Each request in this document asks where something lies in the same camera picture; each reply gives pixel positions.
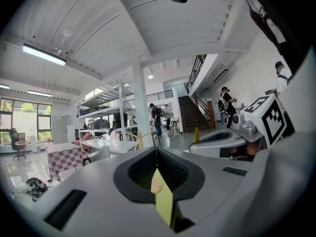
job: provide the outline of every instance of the window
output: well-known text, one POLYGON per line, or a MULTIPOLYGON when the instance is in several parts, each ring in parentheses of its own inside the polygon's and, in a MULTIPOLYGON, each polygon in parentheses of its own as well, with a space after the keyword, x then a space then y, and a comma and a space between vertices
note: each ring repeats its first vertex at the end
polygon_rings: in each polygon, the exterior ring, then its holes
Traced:
POLYGON ((0 144, 11 144, 10 131, 12 128, 13 100, 1 99, 0 102, 0 144))
POLYGON ((51 105, 40 105, 38 110, 38 138, 39 143, 52 140, 51 136, 51 105))
POLYGON ((32 135, 37 136, 37 109, 37 104, 20 101, 13 103, 12 128, 18 133, 25 133, 27 143, 30 143, 32 135))
POLYGON ((29 103, 11 99, 1 99, 0 103, 0 144, 11 144, 10 131, 25 133, 38 138, 39 143, 51 140, 51 105, 29 103))
POLYGON ((97 89, 95 89, 94 91, 92 91, 92 92, 90 92, 89 94, 87 94, 84 99, 87 100, 87 99, 89 99, 89 98, 95 96, 96 94, 99 94, 99 93, 102 92, 102 91, 103 91, 103 89, 97 88, 97 89))
POLYGON ((12 112, 13 100, 1 99, 0 111, 1 112, 12 112))

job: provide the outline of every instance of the yellow bollard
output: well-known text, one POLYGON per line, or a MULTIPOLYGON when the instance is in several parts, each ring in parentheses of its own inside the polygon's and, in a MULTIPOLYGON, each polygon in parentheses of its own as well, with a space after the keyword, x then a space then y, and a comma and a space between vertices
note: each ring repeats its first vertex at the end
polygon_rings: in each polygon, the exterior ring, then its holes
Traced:
POLYGON ((196 127, 196 134, 195 134, 195 137, 194 137, 194 143, 199 143, 199 130, 198 130, 198 127, 196 127))
POLYGON ((144 148, 142 132, 137 133, 139 149, 144 148))

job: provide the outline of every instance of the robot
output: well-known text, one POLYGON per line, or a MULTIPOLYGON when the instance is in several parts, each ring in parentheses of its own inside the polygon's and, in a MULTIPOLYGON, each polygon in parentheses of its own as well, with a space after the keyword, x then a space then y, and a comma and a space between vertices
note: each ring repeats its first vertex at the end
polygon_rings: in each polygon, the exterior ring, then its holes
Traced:
POLYGON ((240 114, 235 114, 232 128, 204 136, 199 143, 192 143, 189 150, 192 154, 230 159, 234 157, 231 149, 245 151, 249 143, 258 143, 259 150, 270 149, 281 138, 286 127, 276 97, 264 96, 245 107, 240 114))

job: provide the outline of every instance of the staircase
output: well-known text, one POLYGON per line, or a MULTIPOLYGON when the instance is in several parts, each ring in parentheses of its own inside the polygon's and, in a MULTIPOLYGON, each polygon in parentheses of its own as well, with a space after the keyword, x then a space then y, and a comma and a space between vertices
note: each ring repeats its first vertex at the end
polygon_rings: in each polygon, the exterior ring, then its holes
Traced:
POLYGON ((210 123, 203 116, 202 112, 193 103, 193 101, 188 96, 179 97, 179 104, 182 106, 185 126, 188 132, 195 131, 196 127, 199 130, 211 129, 210 123))

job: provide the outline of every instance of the man in white shirt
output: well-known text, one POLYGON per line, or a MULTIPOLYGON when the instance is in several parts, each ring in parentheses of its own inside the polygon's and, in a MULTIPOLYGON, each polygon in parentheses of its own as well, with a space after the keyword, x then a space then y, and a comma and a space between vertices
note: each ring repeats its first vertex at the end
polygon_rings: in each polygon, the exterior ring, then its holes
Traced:
POLYGON ((167 131, 170 131, 170 119, 172 118, 172 111, 168 108, 169 106, 167 104, 164 105, 164 118, 167 122, 167 131))
POLYGON ((277 92, 282 93, 287 85, 292 80, 292 73, 289 68, 286 68, 281 61, 276 63, 277 73, 277 92))

